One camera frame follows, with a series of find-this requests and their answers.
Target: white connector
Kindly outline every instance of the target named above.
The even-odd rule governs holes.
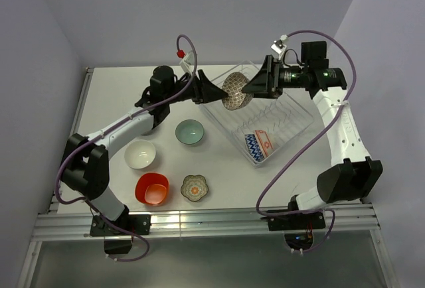
[[[279,54],[279,60],[282,60],[286,51],[285,42],[288,40],[288,36],[282,35],[279,40],[275,40],[271,46],[272,50]]]
[[[193,55],[193,51],[189,51],[181,60],[180,67],[183,69],[185,73],[192,74],[193,73],[193,64],[195,63],[195,56]]]

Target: dish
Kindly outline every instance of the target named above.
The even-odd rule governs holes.
[[[274,152],[272,136],[268,135],[267,132],[263,130],[255,130],[254,134],[264,158],[269,157]]]
[[[204,136],[204,127],[196,120],[185,120],[175,128],[176,138],[183,144],[198,143]]]
[[[132,169],[143,169],[151,164],[157,154],[155,146],[149,141],[131,142],[124,153],[124,160]]]
[[[146,205],[161,205],[167,198],[169,190],[168,179],[159,173],[146,173],[138,180],[134,195],[137,200]]]
[[[181,194],[191,202],[198,202],[208,191],[207,181],[202,175],[188,175],[180,188]]]
[[[255,134],[246,134],[245,142],[251,157],[257,162],[263,161],[264,155],[262,153],[260,145],[258,144]]]
[[[252,100],[254,95],[242,93],[242,88],[248,82],[248,78],[241,72],[233,72],[228,75],[222,85],[222,90],[227,92],[228,97],[221,100],[227,110],[243,108]]]

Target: glass panel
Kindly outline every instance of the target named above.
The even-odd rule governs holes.
[[[335,232],[303,257],[288,252],[282,234],[151,240],[149,255],[133,263],[105,259],[100,241],[46,242],[31,287],[359,288],[384,279],[365,231]]]

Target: clear plastic dish rack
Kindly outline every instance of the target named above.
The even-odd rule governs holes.
[[[251,61],[244,61],[211,81],[221,88],[224,80],[232,72],[241,72],[248,79],[252,79],[257,74],[258,68]],[[200,107],[229,141],[256,167],[263,165],[286,143],[313,123],[313,116],[285,91],[277,100],[253,99],[246,107],[234,111],[227,110],[221,101],[203,104]],[[276,145],[275,151],[261,162],[251,157],[245,142],[245,135],[253,133],[254,130],[269,133]]]

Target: small decorative plate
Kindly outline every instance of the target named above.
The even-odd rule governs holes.
[[[181,194],[192,202],[199,201],[208,193],[208,185],[202,175],[188,175],[180,188]]]
[[[221,88],[228,94],[227,98],[221,100],[227,110],[243,108],[252,100],[253,94],[242,93],[242,88],[247,83],[249,83],[248,78],[241,72],[233,72],[228,75]]]
[[[257,162],[263,161],[264,155],[261,152],[261,147],[258,144],[257,139],[255,138],[255,134],[246,134],[245,142],[248,148],[248,152],[251,154],[251,157]]]

